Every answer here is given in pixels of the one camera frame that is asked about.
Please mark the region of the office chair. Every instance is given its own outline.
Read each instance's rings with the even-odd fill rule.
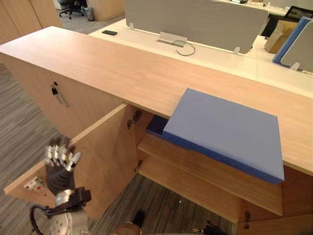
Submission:
[[[289,11],[286,13],[286,15],[283,17],[271,16],[261,36],[270,37],[271,34],[274,32],[279,20],[299,22],[299,20],[303,16],[313,18],[313,10],[308,10],[308,9],[300,8],[297,6],[292,6],[289,9]]]
[[[61,5],[61,6],[64,6],[66,9],[62,12],[59,13],[59,16],[61,16],[61,14],[65,13],[69,13],[69,19],[71,20],[72,17],[71,17],[71,14],[73,12],[78,12],[80,13],[82,16],[84,16],[84,13],[82,12],[82,9],[81,9],[81,4],[79,2],[77,2],[76,0],[58,0],[58,3]]]

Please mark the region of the black robotic glove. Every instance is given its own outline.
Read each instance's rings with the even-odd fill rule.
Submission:
[[[219,226],[213,224],[211,221],[207,221],[207,226],[205,229],[193,229],[196,233],[201,233],[204,235],[228,235],[227,233],[224,233]]]
[[[75,153],[75,146],[62,138],[52,139],[46,150],[47,186],[49,190],[58,193],[75,190],[74,167],[78,163],[80,152]]]

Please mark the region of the open cabinet door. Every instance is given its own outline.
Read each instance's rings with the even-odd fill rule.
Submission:
[[[91,190],[92,200],[85,207],[91,218],[99,218],[135,175],[134,127],[127,127],[130,119],[131,105],[121,104],[71,141],[83,153],[74,172],[75,186]],[[55,197],[47,188],[39,192],[24,188],[36,176],[46,186],[44,160],[6,187],[5,193],[53,207]]]

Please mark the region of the trash bin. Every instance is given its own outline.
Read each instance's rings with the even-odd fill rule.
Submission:
[[[85,8],[85,14],[87,16],[88,21],[94,21],[93,8],[92,7],[86,7]]]

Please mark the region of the cardboard box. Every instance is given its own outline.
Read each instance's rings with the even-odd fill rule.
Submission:
[[[265,50],[268,53],[276,54],[298,23],[279,20],[268,41],[265,43]]]

